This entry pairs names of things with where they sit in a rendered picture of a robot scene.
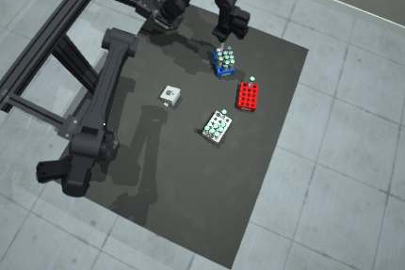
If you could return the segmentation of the white tube rack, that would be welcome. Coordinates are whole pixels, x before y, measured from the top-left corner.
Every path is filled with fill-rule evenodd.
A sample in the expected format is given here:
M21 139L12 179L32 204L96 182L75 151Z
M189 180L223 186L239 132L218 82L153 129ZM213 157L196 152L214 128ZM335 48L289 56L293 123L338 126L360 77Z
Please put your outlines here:
M223 132L221 133L221 135L218 137L218 139L215 139L215 136L213 135L212 137L210 136L210 132L209 134L205 133L205 130L203 130L202 135L206 138L208 138L209 140L211 140L212 142L216 143L218 145L219 140L222 138L222 136L224 135L224 132L227 130L227 128L229 127L229 124L232 122L231 119L227 118L225 116L225 119L221 119L221 113L216 111L215 115L213 116L213 118L211 118L211 120L209 121L209 123L207 124L210 129L213 128L213 125L216 123L219 127L220 124L222 122L225 122L226 126L224 127ZM214 128L213 128L214 129Z

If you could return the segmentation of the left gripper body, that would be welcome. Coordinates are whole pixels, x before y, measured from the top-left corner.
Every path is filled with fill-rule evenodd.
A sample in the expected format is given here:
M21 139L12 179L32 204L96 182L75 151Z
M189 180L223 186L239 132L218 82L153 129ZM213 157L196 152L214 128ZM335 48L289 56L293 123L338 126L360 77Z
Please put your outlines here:
M212 34L215 35L215 36L219 36L222 40L226 40L231 33L228 36L225 36L224 34L220 33L221 25L228 25L228 24L222 24L219 21L217 26L212 31Z

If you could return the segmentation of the red lego-style plate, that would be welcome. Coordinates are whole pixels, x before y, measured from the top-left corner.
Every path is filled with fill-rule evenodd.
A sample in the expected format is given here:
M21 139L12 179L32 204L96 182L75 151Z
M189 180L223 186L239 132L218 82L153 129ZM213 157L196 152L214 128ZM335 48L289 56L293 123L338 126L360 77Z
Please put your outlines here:
M237 109L254 112L257 103L258 85L252 84L251 87L248 87L248 85L249 83L244 82L240 85Z

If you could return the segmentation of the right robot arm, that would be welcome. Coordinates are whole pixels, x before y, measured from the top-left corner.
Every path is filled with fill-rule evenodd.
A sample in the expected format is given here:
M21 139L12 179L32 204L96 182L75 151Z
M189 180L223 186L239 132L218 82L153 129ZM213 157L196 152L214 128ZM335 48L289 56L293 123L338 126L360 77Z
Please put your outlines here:
M107 130L109 112L123 64L128 56L135 57L138 41L135 34L115 27L112 30L106 29L102 48L109 49L108 55L89 108L71 138L69 155L66 155L64 160L39 162L36 167L38 183L48 183L63 176L62 192L65 195L74 198L86 195L92 167L97 161L106 159L108 143L114 135Z

